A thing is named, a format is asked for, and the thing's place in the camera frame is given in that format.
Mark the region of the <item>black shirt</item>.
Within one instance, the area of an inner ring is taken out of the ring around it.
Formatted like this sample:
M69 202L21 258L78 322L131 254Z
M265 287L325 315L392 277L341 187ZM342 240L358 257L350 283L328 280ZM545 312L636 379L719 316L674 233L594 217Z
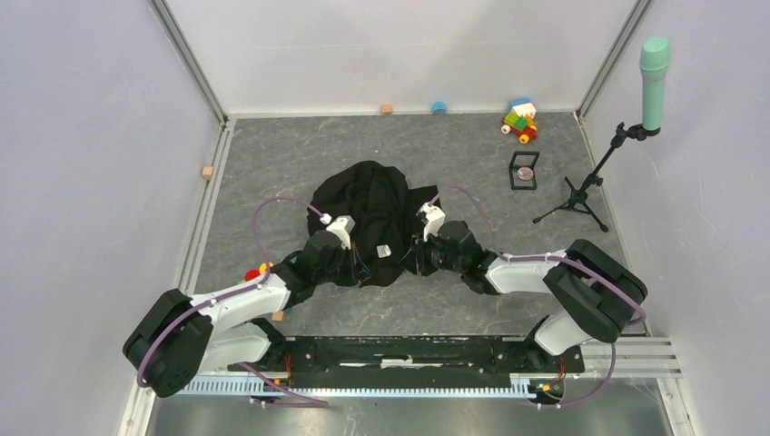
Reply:
M363 161L321 183L311 205L333 218L353 218L352 243L368 266L361 287L386 287L404 272L401 258L411 237L422 232L418 209L437 193L435 184L409 187L406 175L394 166Z

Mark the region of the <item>round silver brooch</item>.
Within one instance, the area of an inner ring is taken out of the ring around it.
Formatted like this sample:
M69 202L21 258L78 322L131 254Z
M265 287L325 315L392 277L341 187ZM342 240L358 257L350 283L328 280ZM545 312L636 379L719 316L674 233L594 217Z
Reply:
M519 167L517 169L516 175L520 181L531 181L535 177L534 171L527 166Z

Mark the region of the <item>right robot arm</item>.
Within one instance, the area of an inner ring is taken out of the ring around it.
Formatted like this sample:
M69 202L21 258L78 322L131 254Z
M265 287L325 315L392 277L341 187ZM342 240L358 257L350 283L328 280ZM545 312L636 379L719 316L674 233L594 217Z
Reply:
M645 319L647 287L585 239L553 253L497 254L483 248L466 223L451 221L434 234L415 236L400 266L421 276L457 273L478 294L552 295L559 311L533 329L524 347L527 364L537 371L550 369L561 354L587 340L613 343L629 324Z

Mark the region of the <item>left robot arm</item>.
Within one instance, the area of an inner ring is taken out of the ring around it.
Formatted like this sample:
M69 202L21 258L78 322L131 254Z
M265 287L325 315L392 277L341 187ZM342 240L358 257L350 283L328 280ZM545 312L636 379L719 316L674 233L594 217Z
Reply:
M285 346L256 319L307 301L318 286L341 276L353 247L350 237L321 230L250 281L198 296L163 292L123 345L137 385L166 398L200 371L252 362L278 368Z

